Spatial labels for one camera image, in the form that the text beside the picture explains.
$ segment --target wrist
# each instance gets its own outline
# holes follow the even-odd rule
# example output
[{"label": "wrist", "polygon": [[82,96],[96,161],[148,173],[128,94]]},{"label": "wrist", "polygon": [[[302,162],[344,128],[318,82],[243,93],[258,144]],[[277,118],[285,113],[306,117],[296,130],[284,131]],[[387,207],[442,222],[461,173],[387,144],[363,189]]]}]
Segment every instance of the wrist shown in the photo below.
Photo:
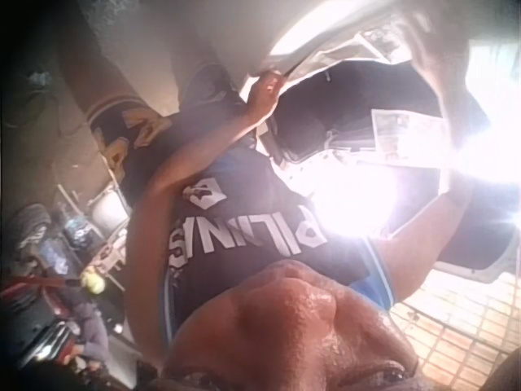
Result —
[{"label": "wrist", "polygon": [[244,126],[248,128],[255,128],[265,121],[266,116],[263,116],[255,111],[253,108],[247,108],[246,112],[242,115]]}]

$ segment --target blue trim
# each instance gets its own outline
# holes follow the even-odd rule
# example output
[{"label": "blue trim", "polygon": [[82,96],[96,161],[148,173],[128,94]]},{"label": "blue trim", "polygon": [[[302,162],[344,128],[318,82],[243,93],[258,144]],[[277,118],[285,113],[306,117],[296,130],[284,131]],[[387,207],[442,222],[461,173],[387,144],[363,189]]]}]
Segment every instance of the blue trim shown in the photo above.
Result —
[{"label": "blue trim", "polygon": [[364,238],[364,243],[366,244],[366,247],[373,258],[374,265],[376,266],[376,270],[379,273],[380,279],[382,280],[383,286],[385,287],[387,293],[387,298],[389,300],[389,308],[391,308],[393,305],[395,305],[395,295],[389,283],[387,269],[385,268],[385,265],[381,262],[380,257],[374,250],[373,244],[370,242],[370,240],[368,238]]}]

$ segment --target newspaper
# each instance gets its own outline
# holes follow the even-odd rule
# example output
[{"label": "newspaper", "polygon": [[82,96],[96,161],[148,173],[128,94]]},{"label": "newspaper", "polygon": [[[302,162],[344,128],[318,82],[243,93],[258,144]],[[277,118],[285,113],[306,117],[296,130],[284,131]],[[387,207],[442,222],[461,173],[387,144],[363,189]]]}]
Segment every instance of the newspaper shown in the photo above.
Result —
[{"label": "newspaper", "polygon": [[397,165],[442,168],[450,153],[442,118],[402,110],[372,110],[379,160]]}]

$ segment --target tile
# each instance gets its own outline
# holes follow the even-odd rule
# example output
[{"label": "tile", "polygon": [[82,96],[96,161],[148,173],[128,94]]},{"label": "tile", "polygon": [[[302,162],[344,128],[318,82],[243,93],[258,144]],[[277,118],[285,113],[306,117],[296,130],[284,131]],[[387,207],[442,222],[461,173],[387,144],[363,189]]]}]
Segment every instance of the tile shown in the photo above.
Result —
[{"label": "tile", "polygon": [[501,301],[497,301],[497,300],[494,300],[494,299],[490,299],[488,301],[488,305],[490,307],[494,308],[496,311],[499,311],[502,314],[505,314],[505,315],[508,315],[508,316],[510,316],[510,313],[512,311],[512,306],[511,305],[505,304],[505,303],[503,303]]},{"label": "tile", "polygon": [[487,376],[483,373],[477,372],[471,368],[463,368],[461,372],[459,372],[459,377],[468,381],[469,383],[481,386],[487,380]]},{"label": "tile", "polygon": [[449,385],[454,378],[454,375],[443,371],[442,369],[439,369],[435,367],[434,365],[429,364],[428,362],[423,367],[423,374],[426,377],[429,377],[438,383]]},{"label": "tile", "polygon": [[458,305],[458,307],[463,308],[464,310],[467,310],[472,314],[476,314],[478,316],[483,315],[485,311],[484,305],[478,304],[472,300],[467,299],[466,297],[459,297],[456,304]]},{"label": "tile", "polygon": [[477,371],[487,376],[490,375],[490,372],[493,368],[493,364],[491,362],[483,360],[482,358],[479,358],[474,354],[471,354],[469,358],[466,360],[466,366],[472,369],[476,369]]},{"label": "tile", "polygon": [[458,379],[453,384],[453,391],[479,391],[479,386]]},{"label": "tile", "polygon": [[419,315],[418,320],[415,322],[417,326],[420,328],[427,330],[431,334],[438,336],[443,330],[443,324],[438,323],[432,319],[429,319],[425,316]]},{"label": "tile", "polygon": [[513,273],[509,273],[507,271],[501,273],[501,275],[499,276],[499,280],[504,283],[508,283],[509,285],[515,285],[515,282],[516,282],[515,275]]},{"label": "tile", "polygon": [[428,362],[444,369],[447,372],[452,373],[453,375],[455,375],[458,372],[458,368],[461,365],[456,360],[452,360],[451,358],[438,352],[434,352],[433,354],[431,354],[431,357],[428,359]]},{"label": "tile", "polygon": [[517,332],[518,334],[521,334],[521,322],[517,319],[510,318],[510,321],[508,323],[508,328],[513,332]]},{"label": "tile", "polygon": [[521,345],[521,335],[517,332],[507,331],[506,332],[506,340],[512,342],[513,344]]},{"label": "tile", "polygon": [[507,351],[508,353],[513,352],[513,351],[516,350],[518,347],[519,347],[519,344],[515,344],[515,343],[509,342],[509,341],[505,341],[505,342],[503,343],[503,346],[502,346],[502,348],[503,348],[505,351]]},{"label": "tile", "polygon": [[488,298],[487,295],[484,295],[483,293],[479,292],[473,292],[472,294],[466,294],[465,298],[473,301],[474,303],[480,304],[480,305],[487,305]]},{"label": "tile", "polygon": [[414,311],[410,309],[407,305],[403,305],[401,303],[395,304],[391,308],[391,312],[394,312],[401,316],[403,319],[411,319],[411,316],[414,316]]},{"label": "tile", "polygon": [[508,325],[509,317],[502,314],[501,312],[497,312],[495,310],[487,310],[485,314],[485,318],[494,323],[501,324],[506,327]]},{"label": "tile", "polygon": [[412,336],[415,340],[422,342],[424,345],[429,346],[430,348],[434,346],[437,336],[431,334],[430,332],[426,332],[425,330],[410,324],[405,329],[405,334],[408,336]]},{"label": "tile", "polygon": [[506,328],[500,326],[499,324],[490,322],[489,320],[484,320],[481,328],[486,332],[493,334],[494,336],[498,336],[500,338],[504,338],[506,334]]},{"label": "tile", "polygon": [[428,346],[415,340],[414,338],[409,338],[409,342],[413,346],[414,351],[416,352],[418,357],[420,357],[420,358],[423,358],[423,359],[427,358],[427,356],[431,352],[431,348],[429,348]]},{"label": "tile", "polygon": [[500,337],[494,336],[493,334],[490,334],[489,332],[485,332],[485,331],[479,332],[478,337],[483,338],[489,344],[493,344],[495,346],[501,346],[501,344],[503,342],[503,340]]},{"label": "tile", "polygon": [[407,324],[409,324],[409,322],[407,320],[403,319],[401,316],[398,316],[394,312],[391,312],[390,315],[391,315],[392,321],[394,323],[396,323],[396,325],[400,328],[400,330],[403,330],[407,326]]},{"label": "tile", "polygon": [[481,324],[480,316],[478,316],[476,314],[472,314],[471,312],[462,310],[460,308],[457,308],[453,312],[453,317],[456,319],[462,320],[465,323],[469,323],[471,326],[474,326],[474,327],[479,327],[479,325]]},{"label": "tile", "polygon": [[497,358],[497,355],[499,354],[499,351],[476,342],[472,348],[472,353],[488,360],[489,362],[494,362]]},{"label": "tile", "polygon": [[446,340],[440,340],[436,344],[436,350],[458,362],[462,362],[466,355],[465,350],[458,348]]},{"label": "tile", "polygon": [[471,347],[471,344],[472,344],[472,339],[471,338],[468,338],[458,332],[455,332],[453,330],[445,330],[443,335],[442,335],[442,338],[444,340],[447,340],[449,342],[452,342],[453,344],[455,344],[456,346],[459,346],[460,348],[463,348],[463,349],[469,349]]},{"label": "tile", "polygon": [[476,326],[472,326],[471,324],[458,319],[458,318],[451,318],[449,320],[449,323],[453,325],[455,328],[463,331],[468,332],[469,334],[475,335],[476,332],[478,332],[478,328]]}]

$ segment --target man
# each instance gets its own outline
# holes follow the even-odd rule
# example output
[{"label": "man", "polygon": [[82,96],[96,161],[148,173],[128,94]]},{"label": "man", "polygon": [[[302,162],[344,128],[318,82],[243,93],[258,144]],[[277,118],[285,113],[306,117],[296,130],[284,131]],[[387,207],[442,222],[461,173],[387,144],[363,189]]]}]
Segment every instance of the man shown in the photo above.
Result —
[{"label": "man", "polygon": [[[405,40],[458,148],[467,40],[445,2],[416,7],[431,31],[410,14]],[[471,181],[450,172],[449,190],[389,240],[326,231],[247,138],[274,111],[284,78],[264,73],[243,103],[221,67],[193,62],[196,38],[166,19],[181,91],[180,112],[166,118],[85,40],[84,22],[69,18],[61,37],[63,75],[134,209],[126,310],[143,355],[162,368],[157,386],[433,389],[386,311],[421,286]]]},{"label": "man", "polygon": [[[47,277],[59,277],[54,267],[50,266],[38,253],[35,245],[26,247],[24,254],[34,259],[42,268]],[[87,283],[87,287],[92,289],[94,285]],[[81,343],[72,347],[71,353],[65,358],[68,364],[75,357],[80,356],[86,360],[87,370],[96,372],[102,368],[108,360],[108,334],[105,323],[100,316],[96,306],[92,304],[86,292],[78,288],[50,288],[59,300],[71,311],[72,320],[80,328]]]}]

